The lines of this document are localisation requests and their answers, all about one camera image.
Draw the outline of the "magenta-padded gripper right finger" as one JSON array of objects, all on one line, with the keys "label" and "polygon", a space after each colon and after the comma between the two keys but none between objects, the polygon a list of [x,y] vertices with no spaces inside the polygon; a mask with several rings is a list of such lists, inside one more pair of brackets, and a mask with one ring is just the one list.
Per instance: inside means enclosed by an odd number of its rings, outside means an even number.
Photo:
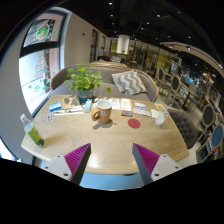
[{"label": "magenta-padded gripper right finger", "polygon": [[181,167],[167,154],[158,155],[136,143],[133,144],[132,154],[144,185],[181,170]]}]

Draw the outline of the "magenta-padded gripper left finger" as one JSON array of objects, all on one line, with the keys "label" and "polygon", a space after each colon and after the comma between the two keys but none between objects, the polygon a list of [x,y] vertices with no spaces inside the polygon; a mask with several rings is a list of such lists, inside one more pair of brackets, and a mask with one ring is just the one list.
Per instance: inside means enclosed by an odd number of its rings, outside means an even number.
[{"label": "magenta-padded gripper left finger", "polygon": [[87,143],[66,155],[56,155],[43,170],[79,185],[90,155],[91,144]]}]

